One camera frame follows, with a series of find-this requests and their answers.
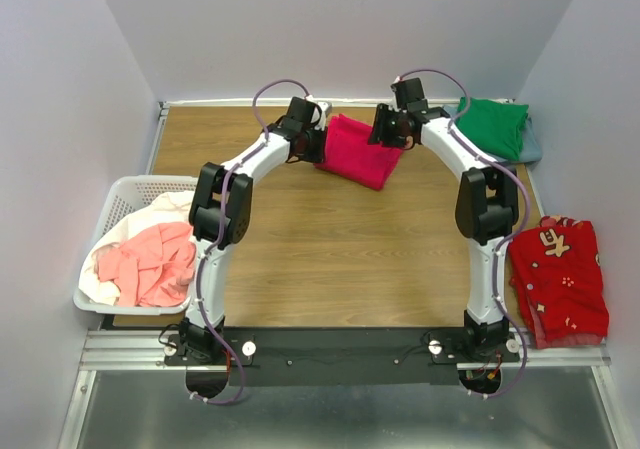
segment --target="gray wall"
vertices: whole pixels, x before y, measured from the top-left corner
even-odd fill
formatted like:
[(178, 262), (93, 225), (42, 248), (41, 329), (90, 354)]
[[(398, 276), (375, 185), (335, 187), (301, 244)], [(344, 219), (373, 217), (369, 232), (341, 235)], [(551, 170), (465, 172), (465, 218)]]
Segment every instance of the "gray wall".
[[(388, 97), (399, 72), (423, 65), (453, 72), (478, 97), (515, 97), (571, 2), (106, 1), (165, 100), (249, 97), (283, 76), (316, 96)], [(426, 90), (458, 95), (437, 77)]]
[(89, 324), (72, 289), (157, 105), (103, 0), (0, 0), (0, 447), (56, 447)]
[(640, 0), (574, 0), (519, 99), (544, 158), (548, 213), (594, 222), (611, 313), (613, 372), (640, 430)]

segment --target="laundry basket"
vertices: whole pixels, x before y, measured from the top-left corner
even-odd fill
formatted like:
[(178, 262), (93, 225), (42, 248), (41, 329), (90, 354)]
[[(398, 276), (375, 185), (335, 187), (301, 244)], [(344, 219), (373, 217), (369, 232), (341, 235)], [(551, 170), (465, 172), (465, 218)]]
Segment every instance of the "laundry basket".
[[(120, 219), (145, 206), (165, 192), (193, 191), (198, 179), (185, 176), (131, 176), (117, 180), (107, 196), (100, 219), (91, 239), (91, 247), (115, 226)], [(189, 305), (189, 297), (178, 306), (171, 307), (121, 307), (93, 302), (84, 292), (76, 288), (73, 302), (83, 311), (101, 314), (126, 314), (131, 316), (157, 316), (177, 314)]]

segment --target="wooden table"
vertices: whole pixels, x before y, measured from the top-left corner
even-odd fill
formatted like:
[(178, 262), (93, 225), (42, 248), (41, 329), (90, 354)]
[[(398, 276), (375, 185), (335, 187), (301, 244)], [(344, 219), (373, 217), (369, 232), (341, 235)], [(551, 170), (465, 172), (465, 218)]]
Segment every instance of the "wooden table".
[[(261, 112), (271, 122), (284, 108)], [(374, 117), (371, 108), (337, 113)], [(248, 107), (172, 107), (153, 173), (197, 176), (259, 131)], [(524, 167), (518, 175), (534, 200)], [(454, 175), (423, 147), (403, 154), (381, 192), (310, 164), (278, 167), (254, 188), (251, 226), (227, 283), (226, 324), (461, 325), (469, 255), (454, 221), (457, 192)], [(530, 225), (539, 218), (534, 203)]]

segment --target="folded towel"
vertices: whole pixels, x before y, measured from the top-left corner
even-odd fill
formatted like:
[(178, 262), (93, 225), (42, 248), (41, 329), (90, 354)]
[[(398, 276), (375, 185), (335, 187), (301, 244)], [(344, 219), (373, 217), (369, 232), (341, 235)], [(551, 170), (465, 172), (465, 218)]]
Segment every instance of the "folded towel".
[[(449, 114), (451, 117), (458, 114), (458, 106), (453, 104), (445, 104), (442, 108)], [(522, 131), (522, 151), (518, 155), (517, 159), (505, 159), (504, 157), (500, 157), (496, 154), (487, 153), (490, 156), (493, 156), (498, 161), (509, 161), (509, 162), (522, 162), (524, 164), (529, 162), (537, 162), (542, 159), (542, 149), (538, 145), (538, 141), (536, 140), (536, 135), (533, 131), (533, 122), (530, 117), (527, 117), (527, 121), (524, 123), (524, 130)]]
[(593, 226), (566, 218), (544, 218), (541, 224), (509, 245), (510, 282), (536, 347), (599, 344), (609, 313)]
[[(458, 111), (466, 105), (460, 99)], [(471, 98), (469, 111), (458, 119), (458, 129), (485, 152), (517, 161), (522, 152), (522, 131), (527, 120), (526, 104), (501, 104)]]
[(404, 151), (369, 145), (367, 141), (371, 130), (371, 126), (342, 114), (333, 117), (329, 121), (325, 145), (326, 160), (315, 166), (376, 191), (381, 190)]
[(118, 306), (176, 306), (187, 297), (194, 275), (193, 228), (169, 222), (145, 229), (98, 260), (100, 282), (120, 289)]

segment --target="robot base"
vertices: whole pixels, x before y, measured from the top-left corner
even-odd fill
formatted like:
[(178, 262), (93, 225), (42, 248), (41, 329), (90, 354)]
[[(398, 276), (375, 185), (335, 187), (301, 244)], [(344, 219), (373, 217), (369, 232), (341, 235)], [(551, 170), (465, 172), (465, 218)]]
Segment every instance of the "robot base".
[[(491, 349), (469, 352), (467, 346), (461, 345), (463, 341), (468, 344), (469, 329), (462, 327), (225, 327), (224, 337), (241, 358), (247, 385), (254, 387), (459, 385), (459, 363), (482, 365), (495, 358), (496, 354), (500, 354), (502, 363), (519, 360), (518, 353), (509, 352), (504, 343)], [(439, 342), (439, 351), (430, 344), (434, 340)], [(169, 341), (177, 343), (178, 349), (165, 358), (167, 365), (226, 364), (226, 354), (218, 346), (205, 361), (192, 357), (192, 349), (186, 341), (180, 341), (179, 334), (170, 336)], [(249, 341), (255, 344), (252, 356), (242, 352), (242, 347)], [(213, 387), (218, 387), (219, 392), (222, 376), (226, 380), (226, 374), (220, 374), (220, 368), (218, 372), (214, 368), (193, 373), (187, 371), (187, 384), (190, 390), (199, 387), (199, 393), (203, 393), (204, 388)], [(237, 371), (231, 370), (229, 384), (236, 386), (238, 383)]]
[[(238, 354), (243, 366), (251, 364), (251, 356), (244, 355), (242, 345), (253, 341), (252, 337), (245, 337), (242, 342), (233, 336), (230, 337), (228, 329), (224, 328), (224, 319), (216, 330)], [(219, 366), (227, 363), (226, 351), (211, 332), (191, 324), (188, 318), (184, 318), (178, 324), (178, 333), (170, 335), (164, 345), (164, 363), (170, 367)]]

